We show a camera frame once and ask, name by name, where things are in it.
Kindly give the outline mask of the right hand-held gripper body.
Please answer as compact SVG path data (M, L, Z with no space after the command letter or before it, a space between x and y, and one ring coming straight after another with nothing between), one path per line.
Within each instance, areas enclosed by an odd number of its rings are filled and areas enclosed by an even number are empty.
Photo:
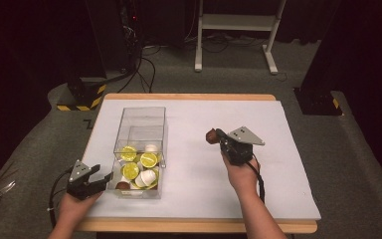
M254 145L264 145L265 142L245 126L227 133L221 138L221 151L233 165L242 165L253 158Z

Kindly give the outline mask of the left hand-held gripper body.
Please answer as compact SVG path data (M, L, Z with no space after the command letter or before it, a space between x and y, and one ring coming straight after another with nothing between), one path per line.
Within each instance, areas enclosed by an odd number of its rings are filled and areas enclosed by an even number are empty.
M77 160L68 179L67 192L79 200L101 192L90 187L90 176L87 175L90 167Z

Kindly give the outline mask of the brown coffee capsule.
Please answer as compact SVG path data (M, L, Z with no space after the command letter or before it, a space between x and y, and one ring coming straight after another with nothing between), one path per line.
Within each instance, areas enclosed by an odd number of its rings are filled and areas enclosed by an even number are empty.
M213 128L206 133L206 141L210 144L215 144L220 141L216 131Z

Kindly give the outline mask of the pile of coffee capsules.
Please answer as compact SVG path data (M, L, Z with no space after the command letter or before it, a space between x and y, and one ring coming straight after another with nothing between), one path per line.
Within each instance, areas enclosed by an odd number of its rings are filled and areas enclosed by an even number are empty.
M160 177L162 153L154 144L147 144L143 150L132 145L119 148L115 153L117 164L115 189L156 189Z

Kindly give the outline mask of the clear plastic drawer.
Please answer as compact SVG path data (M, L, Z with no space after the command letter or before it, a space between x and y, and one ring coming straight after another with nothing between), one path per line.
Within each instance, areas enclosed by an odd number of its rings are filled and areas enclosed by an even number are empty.
M113 166L112 166L112 180L108 184L108 189L113 190L119 197L122 198L138 198L138 199L154 199L159 198L161 196L161 189L162 189L162 175L163 175L163 169L160 166L160 177L158 186L156 189L151 190L118 190L115 189L115 179L116 179L116 172L114 171L115 165L117 164L117 159L114 160Z

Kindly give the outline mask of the clear plastic box case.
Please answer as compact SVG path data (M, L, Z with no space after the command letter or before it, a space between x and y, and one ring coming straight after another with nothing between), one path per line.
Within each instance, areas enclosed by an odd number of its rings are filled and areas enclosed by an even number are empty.
M114 146L117 160L128 161L141 153L152 152L158 164L166 166L168 126L165 107L124 108Z

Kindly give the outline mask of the person's left hand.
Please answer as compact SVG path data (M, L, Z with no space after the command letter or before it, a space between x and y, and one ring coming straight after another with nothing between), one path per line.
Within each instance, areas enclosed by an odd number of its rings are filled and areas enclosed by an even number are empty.
M71 194L66 193L60 203L57 225L64 228L75 229L100 196L101 193L97 193L84 200L79 200Z

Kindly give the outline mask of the person's right hand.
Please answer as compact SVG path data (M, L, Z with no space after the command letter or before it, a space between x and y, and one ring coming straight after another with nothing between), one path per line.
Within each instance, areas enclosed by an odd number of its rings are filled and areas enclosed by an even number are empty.
M258 195L257 183L260 172L259 164L254 158L243 165L233 165L225 155L222 155L227 168L230 184L239 197Z

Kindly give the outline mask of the wooden table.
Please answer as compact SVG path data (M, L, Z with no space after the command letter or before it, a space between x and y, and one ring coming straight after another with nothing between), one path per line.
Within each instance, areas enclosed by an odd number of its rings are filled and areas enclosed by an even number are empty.
M272 95L242 94L108 94L105 100L278 101ZM275 219L283 232L296 234L315 232L320 220ZM238 218L216 219L92 217L89 214L79 228L82 231L97 232L242 233L245 230L242 215Z

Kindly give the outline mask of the white table mat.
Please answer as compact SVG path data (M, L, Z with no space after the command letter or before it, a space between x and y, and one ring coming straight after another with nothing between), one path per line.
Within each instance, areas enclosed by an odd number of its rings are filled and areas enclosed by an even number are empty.
M164 107L168 124L167 162L158 199L122 198L106 191L92 217L238 218L240 204L229 183L220 149L206 142L212 128L225 132L246 126L264 141L254 153L261 164L266 203L277 219L318 220L307 176L278 101L105 100L83 161L107 175L125 108Z

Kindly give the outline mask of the black yellow striped base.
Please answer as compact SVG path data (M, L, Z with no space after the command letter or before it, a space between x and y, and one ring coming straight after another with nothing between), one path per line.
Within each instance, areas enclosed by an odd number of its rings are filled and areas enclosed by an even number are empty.
M68 81L57 101L59 111L93 111L102 99L106 84L84 82L81 79Z

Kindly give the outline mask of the white metal stand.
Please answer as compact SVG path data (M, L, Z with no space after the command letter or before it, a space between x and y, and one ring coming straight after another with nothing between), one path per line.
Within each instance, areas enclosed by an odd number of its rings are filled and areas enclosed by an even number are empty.
M262 46L270 73L277 75L279 70L275 63L272 48L278 32L287 0L280 0L275 15L231 15L231 14L206 14L204 12L204 0L199 0L197 45L195 53L194 70L201 72L203 69L203 31L204 30L230 30L230 31L253 31L269 32L268 42Z

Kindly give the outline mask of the wide black column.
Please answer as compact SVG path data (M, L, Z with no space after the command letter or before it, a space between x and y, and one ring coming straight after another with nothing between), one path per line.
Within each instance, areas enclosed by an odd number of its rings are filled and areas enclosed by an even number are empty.
M340 0L301 87L382 92L382 0Z

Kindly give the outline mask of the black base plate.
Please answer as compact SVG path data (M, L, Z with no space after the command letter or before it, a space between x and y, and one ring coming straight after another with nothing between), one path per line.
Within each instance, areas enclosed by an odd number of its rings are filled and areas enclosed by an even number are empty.
M294 88L293 92L297 99L301 112L310 116L341 116L342 110L339 102L331 94L317 95L314 92Z

